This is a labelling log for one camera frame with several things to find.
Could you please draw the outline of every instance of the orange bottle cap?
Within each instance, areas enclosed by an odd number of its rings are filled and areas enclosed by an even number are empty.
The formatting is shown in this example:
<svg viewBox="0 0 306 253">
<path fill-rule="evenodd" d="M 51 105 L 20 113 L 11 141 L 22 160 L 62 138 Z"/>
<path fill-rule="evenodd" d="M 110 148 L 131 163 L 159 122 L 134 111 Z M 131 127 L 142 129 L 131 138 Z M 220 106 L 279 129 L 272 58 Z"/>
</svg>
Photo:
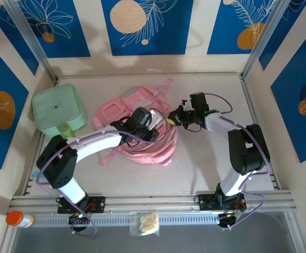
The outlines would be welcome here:
<svg viewBox="0 0 306 253">
<path fill-rule="evenodd" d="M 23 213 L 20 211 L 12 211 L 5 218 L 6 223 L 11 226 L 17 226 L 19 223 L 22 222 L 22 220 Z"/>
</svg>

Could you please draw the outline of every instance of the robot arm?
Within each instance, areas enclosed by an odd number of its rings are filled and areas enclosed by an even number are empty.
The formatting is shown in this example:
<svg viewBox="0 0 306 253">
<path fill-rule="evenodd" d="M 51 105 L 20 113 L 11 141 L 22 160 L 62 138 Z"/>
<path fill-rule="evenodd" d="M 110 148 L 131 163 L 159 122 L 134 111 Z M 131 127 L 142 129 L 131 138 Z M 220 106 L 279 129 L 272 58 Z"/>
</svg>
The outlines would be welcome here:
<svg viewBox="0 0 306 253">
<path fill-rule="evenodd" d="M 197 124 L 201 129 L 213 131 L 228 141 L 232 168 L 217 185 L 214 194 L 200 194 L 197 197 L 200 210 L 203 211 L 238 208 L 236 203 L 244 200 L 241 185 L 250 174 L 258 172 L 265 166 L 261 153 L 248 134 L 237 127 L 233 121 L 224 118 L 219 111 L 210 110 L 203 92 L 191 94 L 188 100 L 183 100 L 178 109 L 170 112 L 167 120 L 170 124 L 182 125 L 185 129 L 188 129 L 190 124 Z M 260 145 L 269 161 L 269 152 L 260 126 L 252 124 L 246 129 Z M 229 225 L 233 224 L 236 218 L 235 216 Z M 224 224 L 220 226 L 227 226 L 228 223 L 224 222 Z"/>
<path fill-rule="evenodd" d="M 57 135 L 46 146 L 36 165 L 39 169 L 43 169 L 57 152 L 65 148 L 49 163 L 43 174 L 52 188 L 57 189 L 73 204 L 83 209 L 89 202 L 89 196 L 73 177 L 76 163 L 103 149 L 132 141 L 133 137 L 126 133 L 144 141 L 155 141 L 159 132 L 154 127 L 161 121 L 162 116 L 154 111 L 137 108 L 131 117 L 112 122 L 102 131 L 68 140 Z"/>
</svg>

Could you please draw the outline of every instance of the pink backpack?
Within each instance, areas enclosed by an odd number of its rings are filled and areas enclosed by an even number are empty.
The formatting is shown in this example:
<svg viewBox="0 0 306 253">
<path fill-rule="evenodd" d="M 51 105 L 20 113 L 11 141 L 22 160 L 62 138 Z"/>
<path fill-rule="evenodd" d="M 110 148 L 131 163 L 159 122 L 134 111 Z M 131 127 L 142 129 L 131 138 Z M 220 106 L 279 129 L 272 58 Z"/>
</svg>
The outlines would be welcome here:
<svg viewBox="0 0 306 253">
<path fill-rule="evenodd" d="M 169 78 L 166 84 L 160 85 L 157 89 L 151 86 L 134 87 L 104 104 L 93 118 L 95 128 L 105 127 L 113 121 L 130 116 L 138 107 L 144 107 L 147 110 L 150 108 L 159 109 L 167 116 L 171 111 L 167 103 L 167 91 L 172 82 L 173 79 Z M 156 129 L 160 133 L 159 136 L 162 136 L 166 132 L 165 123 L 160 123 Z M 168 134 L 163 141 L 156 144 L 139 143 L 138 145 L 136 145 L 136 141 L 133 141 L 130 144 L 131 147 L 126 144 L 118 146 L 102 159 L 100 165 L 105 167 L 112 158 L 121 153 L 127 158 L 142 164 L 159 163 L 167 166 L 171 163 L 171 156 L 175 150 L 177 139 L 176 127 L 169 125 Z"/>
</svg>

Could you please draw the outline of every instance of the mint green lunch box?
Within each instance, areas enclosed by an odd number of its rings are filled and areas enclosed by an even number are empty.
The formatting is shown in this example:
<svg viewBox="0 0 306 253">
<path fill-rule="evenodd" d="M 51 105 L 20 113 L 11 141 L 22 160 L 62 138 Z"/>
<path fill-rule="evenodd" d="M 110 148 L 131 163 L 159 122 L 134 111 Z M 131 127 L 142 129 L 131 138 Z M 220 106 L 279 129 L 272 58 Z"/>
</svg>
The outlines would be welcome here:
<svg viewBox="0 0 306 253">
<path fill-rule="evenodd" d="M 61 134 L 63 124 L 74 131 L 87 123 L 83 103 L 72 84 L 36 94 L 32 98 L 32 107 L 37 128 L 50 138 Z"/>
</svg>

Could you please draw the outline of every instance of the bottle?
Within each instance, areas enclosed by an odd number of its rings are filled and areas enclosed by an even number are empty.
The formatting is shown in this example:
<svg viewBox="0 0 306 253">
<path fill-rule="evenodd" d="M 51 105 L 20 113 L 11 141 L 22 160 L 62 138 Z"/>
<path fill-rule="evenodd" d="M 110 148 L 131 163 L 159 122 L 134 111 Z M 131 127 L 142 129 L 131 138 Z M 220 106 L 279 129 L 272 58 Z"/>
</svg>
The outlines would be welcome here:
<svg viewBox="0 0 306 253">
<path fill-rule="evenodd" d="M 34 218 L 28 213 L 22 213 L 20 211 L 10 212 L 5 219 L 8 225 L 19 227 L 19 228 L 28 228 L 32 225 Z"/>
<path fill-rule="evenodd" d="M 60 132 L 61 136 L 64 138 L 72 138 L 75 137 L 74 132 L 70 128 L 69 124 L 64 123 L 57 126 L 58 131 Z"/>
</svg>

